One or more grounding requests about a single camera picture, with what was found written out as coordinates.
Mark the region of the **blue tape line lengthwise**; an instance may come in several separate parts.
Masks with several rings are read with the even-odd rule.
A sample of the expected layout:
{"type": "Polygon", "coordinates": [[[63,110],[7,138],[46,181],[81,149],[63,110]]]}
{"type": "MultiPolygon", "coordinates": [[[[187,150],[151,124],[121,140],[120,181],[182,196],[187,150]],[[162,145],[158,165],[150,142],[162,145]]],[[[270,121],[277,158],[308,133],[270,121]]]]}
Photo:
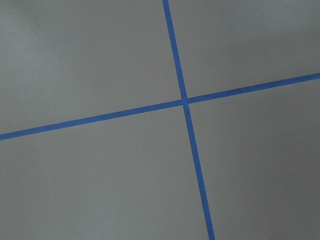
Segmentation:
{"type": "Polygon", "coordinates": [[[162,5],[163,5],[165,21],[166,21],[167,30],[168,30],[168,36],[170,40],[171,51],[173,55],[173,62],[175,66],[176,76],[177,76],[179,93],[180,93],[180,98],[182,102],[184,119],[185,119],[185,124],[187,128],[190,149],[192,153],[193,165],[194,165],[198,190],[200,194],[207,235],[209,240],[215,240],[216,237],[214,232],[214,226],[212,222],[210,206],[209,206],[207,191],[206,191],[206,185],[203,177],[203,171],[202,171],[201,161],[199,157],[197,140],[196,140],[192,116],[191,116],[190,104],[188,101],[188,95],[187,95],[186,85],[184,81],[181,60],[179,56],[179,49],[178,49],[178,44],[176,40],[172,14],[170,10],[170,3],[168,0],[163,0],[162,5]]]}

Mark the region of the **blue tape line crosswise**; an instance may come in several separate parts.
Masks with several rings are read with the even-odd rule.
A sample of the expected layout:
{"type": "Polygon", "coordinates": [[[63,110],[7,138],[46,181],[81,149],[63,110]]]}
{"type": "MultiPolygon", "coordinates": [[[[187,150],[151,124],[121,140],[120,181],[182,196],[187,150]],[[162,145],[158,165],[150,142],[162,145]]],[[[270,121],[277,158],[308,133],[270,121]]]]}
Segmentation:
{"type": "MultiPolygon", "coordinates": [[[[283,80],[271,81],[271,82],[266,82],[266,83],[261,83],[261,84],[256,84],[256,85],[251,85],[251,86],[246,86],[241,88],[235,88],[235,89],[224,90],[224,91],[205,94],[205,95],[189,97],[187,99],[187,103],[194,104],[199,102],[205,102],[205,101],[226,98],[226,97],[235,96],[235,95],[241,95],[241,94],[246,94],[251,92],[267,90],[271,88],[277,88],[277,87],[282,87],[282,86],[287,86],[287,85],[292,85],[292,84],[297,84],[302,82],[318,80],[319,78],[320,78],[320,74],[314,73],[314,74],[298,76],[298,77],[293,77],[293,78],[288,78],[283,80]]],[[[137,114],[142,114],[147,112],[153,112],[153,111],[178,107],[178,106],[181,106],[182,104],[183,104],[182,100],[173,100],[173,101],[168,101],[164,103],[152,104],[152,105],[127,109],[127,110],[122,110],[117,112],[111,112],[111,113],[106,113],[106,114],[101,114],[101,115],[96,115],[96,116],[91,116],[86,118],[59,122],[55,124],[43,125],[43,126],[29,128],[29,129],[2,133],[0,135],[0,139],[4,141],[4,140],[19,138],[19,137],[28,136],[28,135],[34,135],[34,134],[39,134],[44,132],[55,131],[59,129],[71,128],[75,126],[81,126],[81,125],[86,125],[86,124],[91,124],[91,123],[96,123],[96,122],[101,122],[101,121],[106,121],[111,119],[117,119],[117,118],[122,118],[126,116],[131,116],[131,115],[137,115],[137,114]]]]}

